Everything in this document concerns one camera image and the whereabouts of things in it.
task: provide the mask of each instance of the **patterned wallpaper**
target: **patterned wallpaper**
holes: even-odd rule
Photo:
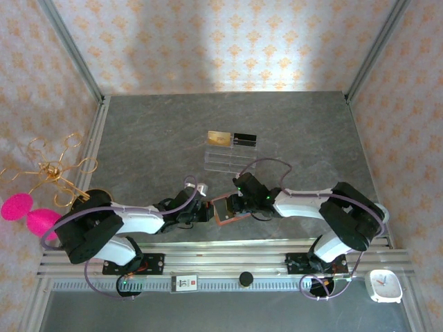
[[[0,2],[0,170],[35,170],[39,158],[26,153],[33,138],[48,140],[47,156],[59,156],[65,136],[85,133],[96,102],[35,0]],[[79,150],[68,151],[73,163]],[[0,183],[0,205],[29,191],[32,176]],[[34,208],[54,208],[55,190],[35,191]],[[0,220],[0,331],[16,331],[42,257],[38,238],[24,221]]]
[[[353,104],[396,244],[443,326],[443,6],[413,1]]]
[[[104,94],[346,91],[395,0],[55,0]]]

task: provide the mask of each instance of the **pink decoration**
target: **pink decoration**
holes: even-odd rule
[[[34,200],[30,194],[21,192],[12,195],[1,207],[1,216],[7,221],[17,221],[30,212]]]
[[[46,233],[49,228],[53,227],[55,222],[61,217],[61,214],[50,209],[37,209],[28,213],[26,225],[33,234],[38,237],[43,237],[43,234]],[[56,233],[52,232],[47,239],[50,241],[56,238]]]
[[[30,232],[38,237],[43,237],[43,234],[46,233],[49,228],[53,227],[62,215],[50,209],[31,211],[33,203],[34,201],[30,194],[24,192],[15,194],[7,199],[1,206],[1,216],[7,221],[17,221],[27,216],[26,225]],[[56,238],[56,233],[52,232],[48,240],[55,240]]]

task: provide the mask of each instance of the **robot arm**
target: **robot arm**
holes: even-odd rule
[[[251,173],[244,173],[233,182],[239,193],[228,197],[227,205],[234,213],[260,212],[276,218],[308,216],[328,223],[332,230],[317,238],[307,254],[309,265],[318,272],[351,250],[366,251],[380,231],[379,222],[364,209],[335,196],[356,201],[375,212],[383,222],[387,221],[379,206],[348,183],[317,192],[283,192],[278,187],[268,190]]]
[[[213,216],[212,206],[202,201],[206,195],[206,185],[199,184],[197,194],[183,209],[160,216],[147,214],[136,207],[117,204],[108,193],[102,190],[91,190],[90,199],[74,203],[71,211],[58,222],[77,212],[89,208],[112,206],[120,208],[116,212],[103,211],[85,214],[73,222],[66,223],[55,232],[72,264],[80,264],[91,258],[112,261],[128,272],[137,269],[143,254],[136,242],[130,237],[118,237],[119,234],[142,232],[158,234],[178,223],[189,224],[195,221],[208,221]],[[162,212],[173,210],[185,203],[192,195],[194,186],[189,183],[174,199],[165,199],[158,204],[145,207],[145,210]]]

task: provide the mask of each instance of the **white clock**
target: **white clock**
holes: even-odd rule
[[[403,290],[397,276],[389,270],[372,270],[365,276],[369,296],[375,302],[400,303]]]

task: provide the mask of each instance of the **gold card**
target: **gold card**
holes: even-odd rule
[[[230,133],[223,131],[208,131],[208,144],[230,147]]]

